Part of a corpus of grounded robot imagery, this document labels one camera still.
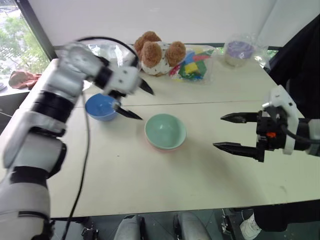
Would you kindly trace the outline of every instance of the white wall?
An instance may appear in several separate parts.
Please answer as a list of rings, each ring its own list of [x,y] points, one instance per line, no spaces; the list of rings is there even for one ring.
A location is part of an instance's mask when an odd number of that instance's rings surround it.
[[[285,45],[320,12],[320,0],[277,0],[260,37],[269,46]]]
[[[145,31],[163,41],[223,43],[259,33],[276,0],[29,0],[54,46],[100,35],[127,43]]]

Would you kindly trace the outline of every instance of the brown teddy bear ear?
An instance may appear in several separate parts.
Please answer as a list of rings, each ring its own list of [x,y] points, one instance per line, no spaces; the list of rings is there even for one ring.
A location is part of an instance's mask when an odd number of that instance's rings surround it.
[[[158,42],[161,41],[160,37],[154,31],[147,31],[141,37],[139,37],[134,43],[134,49],[138,53],[138,56],[141,60],[141,50],[144,47],[145,42]]]
[[[161,60],[161,47],[156,42],[147,41],[143,45],[141,56],[143,64],[149,68],[152,68]]]
[[[185,56],[186,56],[186,47],[180,41],[173,42],[165,52],[165,57],[170,67],[176,66],[185,58]]]

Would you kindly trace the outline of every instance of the black cloth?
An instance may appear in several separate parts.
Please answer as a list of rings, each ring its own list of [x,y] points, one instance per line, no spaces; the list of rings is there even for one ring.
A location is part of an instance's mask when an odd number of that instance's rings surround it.
[[[286,88],[305,118],[320,118],[319,15],[270,60],[270,77]]]
[[[320,200],[253,208],[254,220],[266,232],[282,232],[288,224],[320,221]]]

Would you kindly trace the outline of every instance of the bowl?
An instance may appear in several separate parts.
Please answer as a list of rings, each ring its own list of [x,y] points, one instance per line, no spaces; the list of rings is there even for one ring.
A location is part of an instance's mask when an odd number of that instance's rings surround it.
[[[117,112],[112,108],[114,101],[114,98],[98,93],[86,101],[85,110],[93,119],[111,121],[117,116]]]
[[[185,125],[175,116],[157,114],[144,126],[147,140],[161,150],[172,150],[182,145],[187,137]]]

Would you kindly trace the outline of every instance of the red cloth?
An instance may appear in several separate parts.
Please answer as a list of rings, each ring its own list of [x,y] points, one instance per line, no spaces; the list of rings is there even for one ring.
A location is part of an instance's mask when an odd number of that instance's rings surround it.
[[[27,71],[13,71],[9,79],[9,85],[14,89],[28,88],[31,90],[40,76],[41,74],[33,74]]]

